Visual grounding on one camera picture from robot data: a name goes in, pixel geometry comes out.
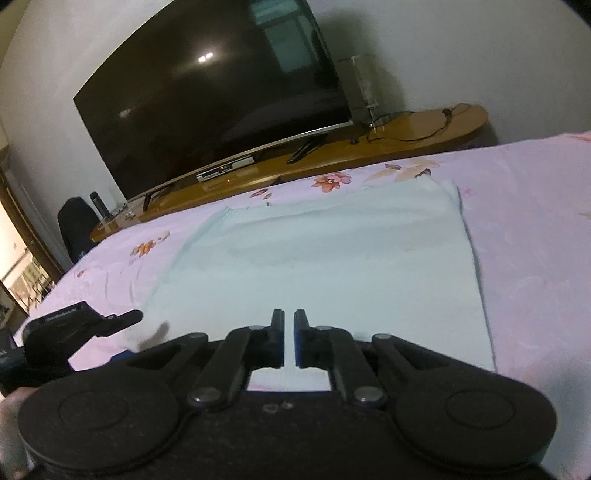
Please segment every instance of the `human hand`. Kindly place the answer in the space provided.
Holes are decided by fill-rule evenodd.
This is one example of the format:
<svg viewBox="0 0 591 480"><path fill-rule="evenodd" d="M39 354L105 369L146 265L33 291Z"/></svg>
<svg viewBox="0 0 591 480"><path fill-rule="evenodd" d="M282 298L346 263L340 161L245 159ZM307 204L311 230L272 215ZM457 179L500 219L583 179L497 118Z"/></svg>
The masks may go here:
<svg viewBox="0 0 591 480"><path fill-rule="evenodd" d="M25 447L18 434L18 410L36 388L21 387L0 402L0 466L8 480L28 473Z"/></svg>

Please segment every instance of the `wooden tv cabinet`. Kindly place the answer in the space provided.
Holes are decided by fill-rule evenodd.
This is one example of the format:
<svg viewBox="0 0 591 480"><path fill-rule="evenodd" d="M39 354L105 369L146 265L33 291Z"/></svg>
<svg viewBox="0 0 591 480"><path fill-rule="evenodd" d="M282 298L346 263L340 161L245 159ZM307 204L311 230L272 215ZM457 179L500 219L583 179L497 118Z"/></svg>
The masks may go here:
<svg viewBox="0 0 591 480"><path fill-rule="evenodd" d="M131 202L127 211L98 224L90 237L99 242L129 226L279 182L455 150L476 138L488 123L488 113L479 105L450 109L454 110L449 121L442 109L434 109L402 113L383 127L370 131L367 137L366 130L360 127L335 132L325 145L292 165L287 160L299 145L274 150L268 153L269 158L204 183L191 175L155 195L146 212L142 211L143 198Z"/></svg>

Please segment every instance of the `metal pivot screw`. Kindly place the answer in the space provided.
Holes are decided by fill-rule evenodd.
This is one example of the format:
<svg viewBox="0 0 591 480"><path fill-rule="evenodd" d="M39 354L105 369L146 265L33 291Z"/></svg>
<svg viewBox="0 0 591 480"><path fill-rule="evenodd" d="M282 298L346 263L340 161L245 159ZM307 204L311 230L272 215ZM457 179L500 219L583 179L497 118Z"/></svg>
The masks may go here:
<svg viewBox="0 0 591 480"><path fill-rule="evenodd" d="M202 387L190 393L191 400L198 405L209 405L222 398L222 392L215 387Z"/></svg>
<svg viewBox="0 0 591 480"><path fill-rule="evenodd" d="M378 387L359 387L353 396L362 405L373 405L384 398L384 392Z"/></svg>

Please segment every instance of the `doorway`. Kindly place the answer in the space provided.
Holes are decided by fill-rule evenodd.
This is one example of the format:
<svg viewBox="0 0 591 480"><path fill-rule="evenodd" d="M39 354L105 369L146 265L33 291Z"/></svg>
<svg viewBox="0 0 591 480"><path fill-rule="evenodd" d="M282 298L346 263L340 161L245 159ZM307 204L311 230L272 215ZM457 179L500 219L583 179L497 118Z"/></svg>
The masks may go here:
<svg viewBox="0 0 591 480"><path fill-rule="evenodd" d="M0 203L0 327L12 316L29 313L47 296L54 282L33 256Z"/></svg>

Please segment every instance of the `light blue towel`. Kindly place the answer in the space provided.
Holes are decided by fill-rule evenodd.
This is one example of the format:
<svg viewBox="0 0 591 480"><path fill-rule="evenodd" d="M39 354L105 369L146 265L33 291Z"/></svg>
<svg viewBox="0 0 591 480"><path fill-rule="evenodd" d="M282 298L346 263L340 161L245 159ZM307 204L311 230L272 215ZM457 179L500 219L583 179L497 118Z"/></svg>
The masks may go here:
<svg viewBox="0 0 591 480"><path fill-rule="evenodd" d="M225 210L189 239L126 330L137 348L160 327L166 339L268 325L305 309L311 325L368 340L388 332L494 369L472 248L452 184L419 178L311 202ZM293 339L286 333L286 364ZM327 386L295 368L257 372L256 388Z"/></svg>

